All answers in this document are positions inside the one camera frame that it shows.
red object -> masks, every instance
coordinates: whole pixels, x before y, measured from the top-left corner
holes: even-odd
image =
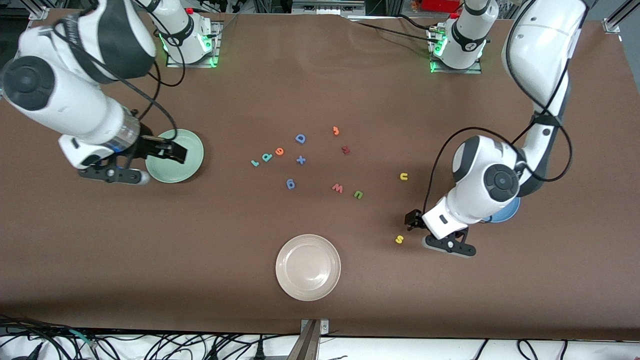
[[[455,12],[460,5],[460,0],[422,0],[420,8],[428,12]]]

plate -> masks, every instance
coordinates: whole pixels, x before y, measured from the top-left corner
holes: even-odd
[[[486,217],[482,220],[484,222],[491,222],[491,223],[505,222],[510,218],[512,218],[513,215],[515,215],[518,212],[519,208],[520,208],[520,198],[517,197],[513,199],[509,203],[509,205],[505,206],[497,213],[491,215],[490,217]]]
[[[159,137],[169,139],[173,136],[173,130],[165,131]],[[187,158],[184,164],[169,159],[159,159],[153,156],[147,157],[147,171],[154,179],[162,183],[179,183],[189,179],[198,171],[204,159],[204,146],[198,135],[189,130],[178,129],[175,143],[187,149]]]
[[[340,256],[329,240],[305,234],[289,240],[276,260],[280,287],[294,299],[315,301],[327,296],[340,278]]]

white floor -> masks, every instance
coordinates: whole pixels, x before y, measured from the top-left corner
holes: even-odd
[[[133,338],[135,336],[121,336],[121,338]],[[189,336],[181,337],[176,342],[183,343]],[[251,342],[258,336],[246,335],[238,340]],[[0,338],[0,343],[8,340],[9,337]],[[109,339],[111,344],[118,351],[121,360],[143,360],[149,349],[159,340],[158,337],[146,336],[135,341],[119,341]],[[207,340],[207,351],[211,348],[214,338]],[[287,355],[296,341],[295,336],[275,338],[264,342],[264,352],[267,356]],[[29,353],[39,344],[40,340],[27,340],[18,338],[0,348],[0,360],[10,360],[18,356],[28,356]],[[472,360],[482,344],[483,340],[440,340],[440,339],[391,339],[391,338],[323,338],[320,345],[320,360],[336,360],[344,357],[345,360]],[[70,356],[76,354],[74,348],[67,340],[59,340],[59,343],[69,352]],[[535,349],[539,360],[558,360],[562,341],[530,341]],[[232,343],[225,347],[218,358],[224,360],[231,352],[243,346]],[[245,352],[239,359],[253,359],[255,355],[254,345]],[[531,353],[525,348],[525,354],[533,359]],[[176,349],[175,345],[168,345],[160,351],[153,359],[162,359]],[[190,346],[193,359],[201,359],[205,354],[203,343]],[[235,360],[241,352],[236,352],[228,357]],[[111,359],[100,348],[97,354],[101,360]],[[81,349],[83,359],[94,359],[87,346]],[[191,360],[188,351],[177,352],[170,360]],[[605,342],[605,341],[570,341],[564,360],[638,360],[640,358],[640,343],[631,342]],[[56,349],[45,343],[40,352],[38,360],[58,360]],[[524,360],[516,348],[515,340],[490,340],[480,357],[482,360]]]

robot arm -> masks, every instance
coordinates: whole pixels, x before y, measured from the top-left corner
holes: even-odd
[[[180,0],[132,0],[151,16],[169,56],[176,63],[195,63],[213,51],[211,20],[185,12]]]
[[[121,168],[118,156],[148,155],[183,163],[186,150],[152,136],[130,111],[106,96],[99,84],[147,74],[156,49],[129,0],[99,3],[90,13],[73,14],[52,27],[25,31],[17,58],[0,79],[7,101],[27,117],[63,135],[58,143],[80,176],[106,182],[145,184],[148,174]]]
[[[570,91],[564,68],[575,49],[585,13],[582,0],[525,3],[518,17],[521,21],[511,29],[503,51],[505,68],[534,101],[525,144],[516,149],[485,136],[473,136],[462,143],[452,164],[456,186],[433,209],[424,214],[415,210],[405,218],[409,229],[431,231],[423,245],[473,256],[475,248],[464,244],[467,227],[500,211],[516,196],[529,195],[542,186],[527,167],[538,177],[547,173]]]
[[[498,12],[496,0],[466,0],[459,18],[440,25],[445,28],[445,43],[434,55],[452,69],[469,68],[482,54]]]

green plate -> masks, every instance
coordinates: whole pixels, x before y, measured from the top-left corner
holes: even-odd
[[[159,137],[165,139],[171,138],[171,136],[173,136],[173,130],[165,131],[159,135]],[[198,135],[191,131],[178,129],[178,137],[175,138],[174,142],[187,149],[187,158],[184,160],[184,164],[153,156],[149,156],[145,160],[149,174],[163,183],[179,183],[189,179],[198,171],[204,159],[202,141],[200,141]]]

